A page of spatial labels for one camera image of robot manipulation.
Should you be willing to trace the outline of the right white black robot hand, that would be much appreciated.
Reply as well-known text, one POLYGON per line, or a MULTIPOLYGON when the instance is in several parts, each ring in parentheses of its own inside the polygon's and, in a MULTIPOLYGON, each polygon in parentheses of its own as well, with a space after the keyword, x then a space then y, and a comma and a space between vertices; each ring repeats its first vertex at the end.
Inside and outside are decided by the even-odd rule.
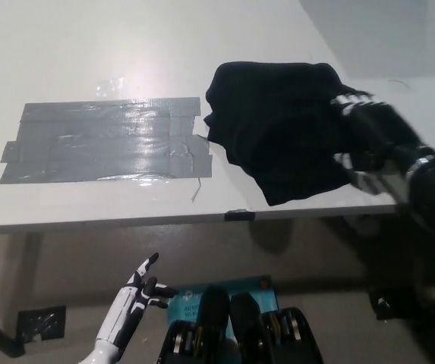
POLYGON ((366 171, 394 167, 410 194, 435 189, 435 149, 390 104, 365 93, 340 94, 330 104, 361 146, 355 154, 366 171))

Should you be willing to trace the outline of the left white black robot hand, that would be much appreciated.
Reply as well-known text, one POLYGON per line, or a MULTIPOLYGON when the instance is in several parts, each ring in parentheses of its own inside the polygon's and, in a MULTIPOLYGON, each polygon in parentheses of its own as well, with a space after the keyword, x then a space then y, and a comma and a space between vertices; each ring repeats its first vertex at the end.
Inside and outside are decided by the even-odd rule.
POLYGON ((96 336, 97 341, 122 349, 129 343, 148 306, 166 309, 168 300, 177 295, 177 290, 160 284, 156 277, 145 278, 158 258, 158 253, 147 258, 119 290, 96 336))

